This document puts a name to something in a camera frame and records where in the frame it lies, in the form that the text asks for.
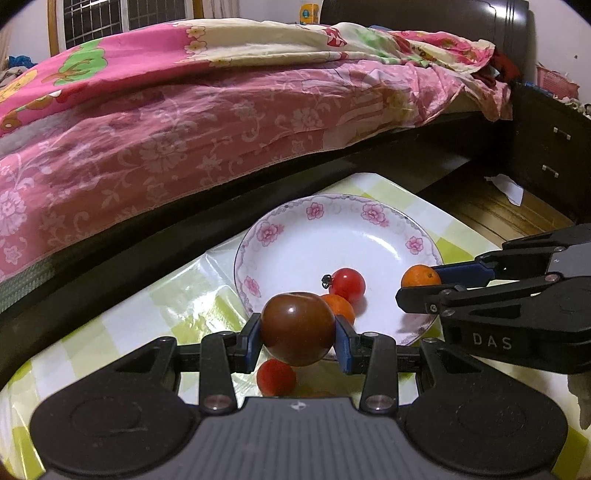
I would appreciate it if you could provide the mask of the dimpled orange tangerine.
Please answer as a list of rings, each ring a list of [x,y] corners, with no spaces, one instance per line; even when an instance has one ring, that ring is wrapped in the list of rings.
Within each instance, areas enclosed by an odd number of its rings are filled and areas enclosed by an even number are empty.
[[[418,264],[409,268],[401,279],[402,288],[441,285],[442,280],[438,272],[427,265]]]

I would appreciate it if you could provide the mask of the small orange tangerine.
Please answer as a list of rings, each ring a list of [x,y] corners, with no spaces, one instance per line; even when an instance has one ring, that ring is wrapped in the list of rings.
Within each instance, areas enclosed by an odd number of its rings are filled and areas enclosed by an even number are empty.
[[[356,312],[353,305],[344,297],[335,294],[324,294],[321,298],[329,305],[335,316],[342,316],[351,325],[356,321]]]

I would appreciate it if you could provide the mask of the red tomato with stem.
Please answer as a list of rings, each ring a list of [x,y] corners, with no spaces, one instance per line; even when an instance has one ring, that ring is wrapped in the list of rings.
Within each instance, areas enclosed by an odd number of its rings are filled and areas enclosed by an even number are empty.
[[[352,268],[341,268],[332,274],[323,275],[322,286],[329,294],[338,295],[351,304],[359,302],[366,292],[363,276]]]

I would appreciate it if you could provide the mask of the dark brown tomato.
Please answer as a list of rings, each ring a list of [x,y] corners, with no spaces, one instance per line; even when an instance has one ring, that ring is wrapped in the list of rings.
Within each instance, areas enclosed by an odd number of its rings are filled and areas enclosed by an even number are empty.
[[[277,294],[263,307],[260,335],[277,360],[308,366],[322,360],[335,344],[335,315],[318,295]]]

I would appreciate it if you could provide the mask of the small red tomato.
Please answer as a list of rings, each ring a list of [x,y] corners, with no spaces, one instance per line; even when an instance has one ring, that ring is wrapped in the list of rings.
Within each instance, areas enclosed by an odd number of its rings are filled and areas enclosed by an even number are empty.
[[[297,375],[290,365],[270,359],[257,370],[256,384],[263,396],[287,396],[296,388]]]

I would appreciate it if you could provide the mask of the white paper scrap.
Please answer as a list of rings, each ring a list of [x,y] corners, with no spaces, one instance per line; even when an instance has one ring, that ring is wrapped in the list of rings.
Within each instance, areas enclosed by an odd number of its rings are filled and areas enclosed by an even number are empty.
[[[486,180],[499,189],[512,205],[517,207],[522,205],[525,190],[509,176],[498,174],[496,176],[487,177]]]

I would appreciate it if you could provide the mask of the dark wooden nightstand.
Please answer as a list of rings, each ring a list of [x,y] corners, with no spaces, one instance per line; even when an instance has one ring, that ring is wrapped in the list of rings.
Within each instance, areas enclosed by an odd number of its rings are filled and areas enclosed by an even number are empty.
[[[511,176],[576,223],[590,221],[590,120],[523,84],[512,92]]]

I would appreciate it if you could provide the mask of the white floral plate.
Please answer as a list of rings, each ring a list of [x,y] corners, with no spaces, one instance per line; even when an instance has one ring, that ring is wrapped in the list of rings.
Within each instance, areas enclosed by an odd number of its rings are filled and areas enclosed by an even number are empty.
[[[238,246],[235,290],[247,313],[286,292],[325,293],[322,277],[358,271],[366,291],[356,303],[356,331],[389,335],[407,346],[434,324],[430,314],[406,313],[396,294],[417,264],[439,266],[442,255],[415,220],[379,201],[318,194],[287,202],[256,221]]]

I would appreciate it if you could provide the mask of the pink basket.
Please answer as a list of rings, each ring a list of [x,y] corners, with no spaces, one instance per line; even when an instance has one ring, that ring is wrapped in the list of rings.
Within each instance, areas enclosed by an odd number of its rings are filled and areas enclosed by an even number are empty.
[[[550,92],[559,99],[579,98],[580,86],[572,82],[567,76],[558,71],[546,68],[542,64],[536,65],[537,71],[537,85]]]

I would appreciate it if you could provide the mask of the dark headboard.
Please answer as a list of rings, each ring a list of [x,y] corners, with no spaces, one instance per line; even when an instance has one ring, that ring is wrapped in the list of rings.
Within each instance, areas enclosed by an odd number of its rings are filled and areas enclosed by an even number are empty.
[[[519,0],[334,0],[322,3],[322,24],[353,22],[391,30],[446,31],[486,39],[526,72],[529,3]]]

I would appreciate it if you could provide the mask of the pink floral bedsheet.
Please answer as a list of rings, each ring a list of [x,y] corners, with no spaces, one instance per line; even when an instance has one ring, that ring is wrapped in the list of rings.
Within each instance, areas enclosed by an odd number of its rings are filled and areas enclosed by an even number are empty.
[[[507,84],[440,66],[342,61],[204,72],[100,94],[89,82],[1,107],[1,276],[264,167],[429,123],[458,99],[511,115]]]

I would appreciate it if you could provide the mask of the colourful cartoon quilt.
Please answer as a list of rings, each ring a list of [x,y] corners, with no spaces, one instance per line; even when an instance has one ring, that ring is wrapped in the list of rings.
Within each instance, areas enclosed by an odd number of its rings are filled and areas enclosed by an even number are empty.
[[[294,67],[376,61],[443,71],[485,114],[501,112],[506,93],[476,73],[496,47],[446,32],[393,31],[339,22],[296,25],[238,18],[180,20],[73,47],[27,70],[1,90],[1,134],[103,95],[171,81],[213,68]]]

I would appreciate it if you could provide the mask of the dark bed frame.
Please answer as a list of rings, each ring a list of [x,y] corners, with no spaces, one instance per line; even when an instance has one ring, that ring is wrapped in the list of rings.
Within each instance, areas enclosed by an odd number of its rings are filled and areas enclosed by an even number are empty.
[[[37,262],[1,287],[1,379],[96,315],[252,225],[266,211],[354,173],[377,173],[427,197],[496,171],[509,120],[457,113],[341,150],[276,163],[137,215]]]

